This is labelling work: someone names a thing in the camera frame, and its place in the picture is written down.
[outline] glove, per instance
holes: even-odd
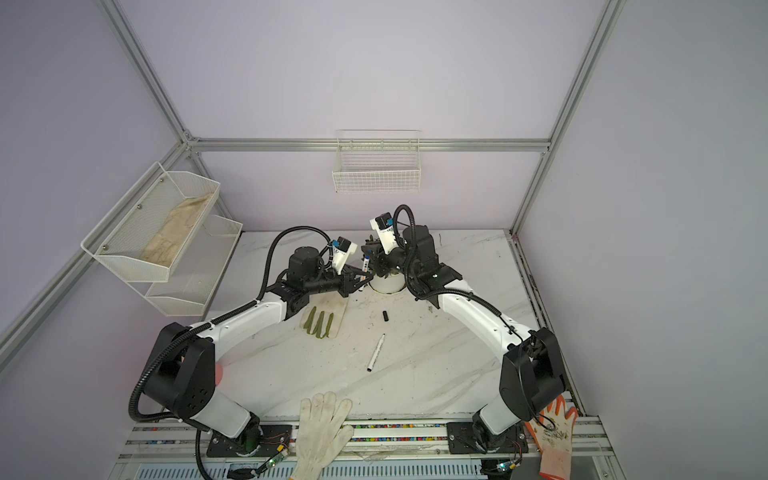
[[[536,446],[541,450],[541,468],[538,474],[550,480],[569,480],[573,450],[571,438],[574,434],[574,423],[578,418],[576,408],[573,407],[566,413],[565,399],[560,395],[547,406],[546,413],[543,410],[541,413],[550,418],[557,428],[550,431],[536,422],[525,423],[536,441]],[[550,428],[549,420],[542,418],[541,423]]]
[[[336,410],[336,394],[333,392],[318,393],[312,401],[301,401],[292,480],[317,480],[323,468],[341,452],[355,432],[351,425],[339,430],[351,409],[352,400],[344,399]]]

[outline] marble surface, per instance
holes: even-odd
[[[513,319],[536,327],[503,230],[435,230],[440,260],[459,271],[475,292]],[[329,232],[363,243],[368,231]],[[274,232],[244,233],[211,304],[211,319],[253,299]],[[283,238],[270,282],[290,254],[323,246],[316,233]],[[361,266],[359,253],[350,260]],[[389,314],[385,323],[382,310]],[[317,339],[298,328],[301,313],[262,330],[221,360],[222,392],[267,420],[298,419],[300,400],[335,391],[350,398],[351,419],[467,418],[498,391],[499,362],[457,319],[416,302],[406,291],[382,295],[364,288],[350,296],[339,335]],[[382,333],[386,340],[373,372],[366,366]]]

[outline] white mesh shelf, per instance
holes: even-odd
[[[124,282],[167,282],[219,197],[220,185],[210,178],[191,172],[165,171],[159,164],[152,168],[159,169],[157,179],[101,245],[90,251],[85,243],[82,244],[99,263]],[[188,228],[172,259],[163,263],[141,259],[144,249],[163,227],[172,209],[185,199],[206,196],[197,220]]]
[[[144,298],[166,316],[203,315],[242,228],[242,223],[208,215],[170,279],[152,283]]]
[[[418,192],[418,140],[339,140],[333,183],[340,194]]]

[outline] beige cloth in basket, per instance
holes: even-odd
[[[147,247],[141,252],[141,260],[156,265],[170,266],[179,253],[181,246],[200,219],[213,194],[205,197],[187,198],[165,218],[162,228],[152,237]]]

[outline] white marker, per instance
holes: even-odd
[[[373,363],[376,361],[376,357],[379,356],[379,352],[382,349],[382,345],[384,344],[384,334],[382,333],[382,338],[379,339],[379,345],[376,346],[376,350],[373,351],[373,356],[371,357],[371,361],[368,363],[368,371],[373,371]]]

